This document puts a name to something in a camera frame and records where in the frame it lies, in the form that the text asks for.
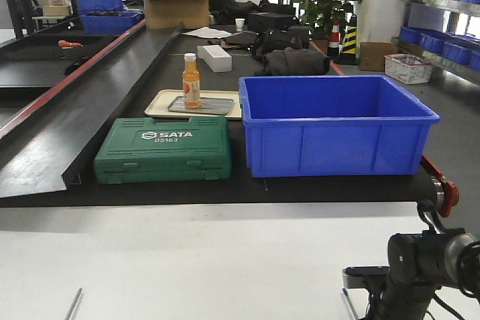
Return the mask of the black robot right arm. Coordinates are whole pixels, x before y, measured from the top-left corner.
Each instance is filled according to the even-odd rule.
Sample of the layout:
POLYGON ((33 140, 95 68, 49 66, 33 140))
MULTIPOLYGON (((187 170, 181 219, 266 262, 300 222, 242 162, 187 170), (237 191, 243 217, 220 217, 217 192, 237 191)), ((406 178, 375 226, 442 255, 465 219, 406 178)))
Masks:
POLYGON ((367 290, 366 319, 423 319, 431 301, 459 319, 459 312, 438 297, 442 287, 479 299, 479 237, 444 227, 429 200, 418 202, 417 212, 428 228, 419 234, 392 235, 388 265, 342 271, 344 294, 367 290))

